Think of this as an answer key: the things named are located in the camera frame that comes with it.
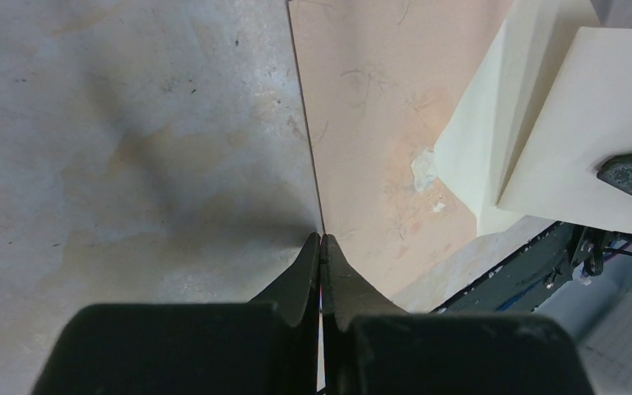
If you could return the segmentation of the cream letter paper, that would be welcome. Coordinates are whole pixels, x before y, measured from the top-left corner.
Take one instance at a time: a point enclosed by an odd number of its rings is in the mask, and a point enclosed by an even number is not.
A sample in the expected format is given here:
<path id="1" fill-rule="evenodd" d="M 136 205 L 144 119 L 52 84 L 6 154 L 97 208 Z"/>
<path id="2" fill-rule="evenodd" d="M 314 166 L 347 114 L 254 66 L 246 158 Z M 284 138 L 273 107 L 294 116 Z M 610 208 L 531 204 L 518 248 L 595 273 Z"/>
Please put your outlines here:
<path id="1" fill-rule="evenodd" d="M 632 234 L 600 166 L 632 153 L 632 28 L 589 1 L 515 1 L 434 146 L 478 235 L 524 216 Z"/>

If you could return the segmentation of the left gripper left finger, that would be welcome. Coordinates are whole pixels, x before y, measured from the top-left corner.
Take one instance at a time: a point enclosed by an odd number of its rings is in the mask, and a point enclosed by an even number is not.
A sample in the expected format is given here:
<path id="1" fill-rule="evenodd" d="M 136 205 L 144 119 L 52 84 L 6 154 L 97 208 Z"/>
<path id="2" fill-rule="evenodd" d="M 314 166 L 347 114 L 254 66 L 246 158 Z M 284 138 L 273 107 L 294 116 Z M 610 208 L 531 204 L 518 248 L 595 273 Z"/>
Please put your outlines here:
<path id="1" fill-rule="evenodd" d="M 310 234 L 295 261 L 251 299 L 272 307 L 270 394 L 317 392 L 320 243 L 319 234 Z"/>

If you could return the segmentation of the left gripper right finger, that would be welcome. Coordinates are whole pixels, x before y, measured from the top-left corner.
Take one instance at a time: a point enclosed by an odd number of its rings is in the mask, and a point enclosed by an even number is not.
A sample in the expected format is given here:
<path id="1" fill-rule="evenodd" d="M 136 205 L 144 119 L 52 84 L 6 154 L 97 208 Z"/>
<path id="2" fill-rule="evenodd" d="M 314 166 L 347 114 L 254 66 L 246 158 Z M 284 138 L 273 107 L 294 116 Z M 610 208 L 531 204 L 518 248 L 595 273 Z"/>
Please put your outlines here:
<path id="1" fill-rule="evenodd" d="M 365 366 L 374 358 L 361 330 L 371 318 L 406 315 L 346 259 L 334 235 L 320 245 L 320 286 L 326 394 L 364 394 Z"/>

